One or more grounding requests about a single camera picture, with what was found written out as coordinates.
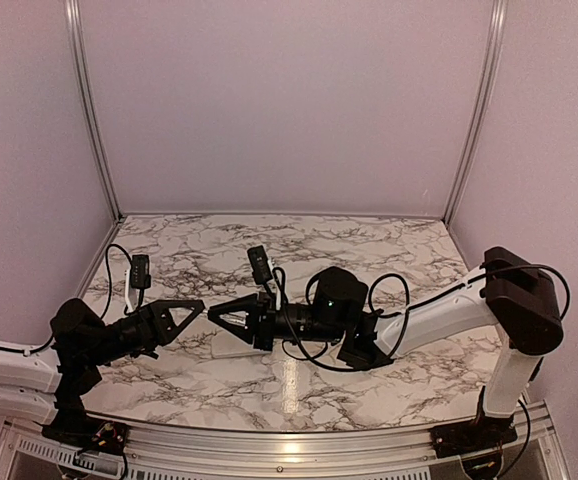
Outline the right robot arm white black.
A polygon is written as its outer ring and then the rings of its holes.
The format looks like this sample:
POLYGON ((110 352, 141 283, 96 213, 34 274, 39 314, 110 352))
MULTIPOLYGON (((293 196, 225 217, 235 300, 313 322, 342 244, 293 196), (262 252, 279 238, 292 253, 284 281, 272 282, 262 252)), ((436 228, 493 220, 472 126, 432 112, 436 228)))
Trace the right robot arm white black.
POLYGON ((404 306, 387 313, 375 307, 374 285, 332 266, 307 283, 302 303, 289 301, 286 274, 269 262, 263 247, 247 252, 261 292, 214 305, 210 322, 260 351, 278 340, 300 351, 308 342, 336 344, 338 364, 328 366, 311 354, 306 361, 337 373, 382 368, 424 345, 483 326, 501 331, 502 351, 483 389, 478 415, 470 419, 464 438, 484 448, 503 431, 522 391, 541 360, 564 339, 568 300, 557 297, 554 268, 530 264, 503 247, 484 254, 483 263, 440 292, 414 302, 403 289, 404 306))

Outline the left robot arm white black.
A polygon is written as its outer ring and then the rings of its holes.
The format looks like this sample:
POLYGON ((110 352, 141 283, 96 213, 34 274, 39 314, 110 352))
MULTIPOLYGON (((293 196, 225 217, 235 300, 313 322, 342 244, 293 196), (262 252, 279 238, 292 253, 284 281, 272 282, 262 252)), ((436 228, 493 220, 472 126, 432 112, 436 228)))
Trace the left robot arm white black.
POLYGON ((94 438, 81 397, 101 381, 99 368, 124 357, 158 357, 205 309, 201 300, 157 300, 112 324, 83 300, 66 301, 50 321, 46 346, 0 342, 0 415, 32 419, 75 445, 94 438))

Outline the white remote control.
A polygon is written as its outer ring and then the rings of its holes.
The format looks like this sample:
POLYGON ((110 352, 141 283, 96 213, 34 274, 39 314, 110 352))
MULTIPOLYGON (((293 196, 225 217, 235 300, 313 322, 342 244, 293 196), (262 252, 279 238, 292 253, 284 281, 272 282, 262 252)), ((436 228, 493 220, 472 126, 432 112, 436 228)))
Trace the white remote control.
POLYGON ((211 340, 211 355, 215 359, 234 359, 268 355, 269 351, 255 349, 226 331, 219 331, 211 340))

